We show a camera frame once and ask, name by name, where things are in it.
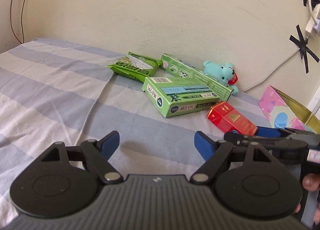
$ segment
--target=red tag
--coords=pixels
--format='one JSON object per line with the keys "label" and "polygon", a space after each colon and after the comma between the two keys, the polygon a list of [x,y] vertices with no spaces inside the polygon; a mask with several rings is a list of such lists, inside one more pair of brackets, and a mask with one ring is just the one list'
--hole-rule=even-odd
{"label": "red tag", "polygon": [[234,73],[231,80],[228,81],[228,85],[233,85],[236,83],[236,81],[238,81],[238,77],[237,77],[236,73]]}

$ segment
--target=electrical cable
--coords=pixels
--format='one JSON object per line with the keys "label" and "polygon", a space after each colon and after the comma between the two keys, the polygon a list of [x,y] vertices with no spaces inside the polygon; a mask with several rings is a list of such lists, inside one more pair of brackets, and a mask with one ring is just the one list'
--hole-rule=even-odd
{"label": "electrical cable", "polygon": [[316,106],[313,108],[312,113],[316,115],[319,109],[320,109],[320,100],[317,102]]}
{"label": "electrical cable", "polygon": [[311,18],[313,19],[313,22],[316,24],[317,21],[316,21],[315,16],[313,15],[313,10],[312,10],[312,6],[311,6],[311,0],[308,0],[308,4],[309,4],[309,10],[310,10]]}
{"label": "electrical cable", "polygon": [[19,41],[20,44],[22,44],[21,41],[17,38],[17,36],[16,36],[16,34],[15,34],[14,30],[13,30],[13,27],[12,27],[12,2],[13,2],[13,0],[11,0],[11,3],[10,3],[10,25],[11,25],[11,30],[12,30],[12,33],[14,34],[15,38]]}
{"label": "electrical cable", "polygon": [[280,66],[282,66],[282,65],[283,65],[285,62],[287,62],[291,57],[293,57],[297,52],[299,52],[299,50],[300,50],[300,48],[297,48],[295,52],[293,52],[290,56],[288,56],[285,60],[283,60],[278,66],[276,66],[265,78],[263,78],[260,82],[255,83],[254,85],[252,85],[252,86],[244,89],[243,92],[249,91],[250,89],[252,89],[252,88],[254,88],[254,87],[262,84],[264,81],[266,81],[266,80],[270,77],[270,75],[272,75],[272,73],[273,73],[274,71],[276,71]]}
{"label": "electrical cable", "polygon": [[26,0],[23,0],[22,10],[21,10],[21,29],[22,29],[22,42],[24,43],[24,33],[23,33],[23,24],[22,24],[22,16],[23,16],[23,9],[24,9],[24,3]]}

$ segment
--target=blue and white stripes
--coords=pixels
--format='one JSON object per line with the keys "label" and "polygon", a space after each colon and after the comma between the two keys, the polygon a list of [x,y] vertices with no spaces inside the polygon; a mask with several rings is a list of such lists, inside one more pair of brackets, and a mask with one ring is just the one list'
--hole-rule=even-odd
{"label": "blue and white stripes", "polygon": [[[203,163],[193,145],[201,130],[223,133],[206,111],[164,118],[142,83],[116,76],[106,65],[121,54],[53,39],[36,39],[0,54],[0,228],[16,215],[9,199],[14,178],[54,141],[76,145],[120,133],[110,162],[127,174],[186,174]],[[158,75],[167,75],[161,70]],[[249,120],[269,126],[258,101],[229,100]]]}

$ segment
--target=red wire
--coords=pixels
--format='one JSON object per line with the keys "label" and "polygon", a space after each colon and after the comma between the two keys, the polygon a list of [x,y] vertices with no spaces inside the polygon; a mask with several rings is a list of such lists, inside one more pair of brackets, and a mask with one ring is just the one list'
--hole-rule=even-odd
{"label": "red wire", "polygon": [[16,37],[16,39],[20,42],[20,44],[22,44],[21,41],[17,38],[17,36],[16,36],[16,34],[15,34],[13,28],[12,28],[12,2],[13,2],[13,0],[11,0],[11,4],[10,4],[10,25],[11,25],[11,30],[12,30],[12,33],[14,34],[14,36]]}

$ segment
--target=green snack package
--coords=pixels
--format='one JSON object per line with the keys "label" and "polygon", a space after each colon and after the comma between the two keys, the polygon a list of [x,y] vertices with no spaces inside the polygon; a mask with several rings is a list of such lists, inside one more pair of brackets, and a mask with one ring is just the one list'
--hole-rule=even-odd
{"label": "green snack package", "polygon": [[118,75],[144,82],[145,78],[152,76],[162,61],[129,52],[117,63],[108,67]]}
{"label": "green snack package", "polygon": [[206,110],[219,100],[194,78],[147,77],[142,90],[164,117]]}

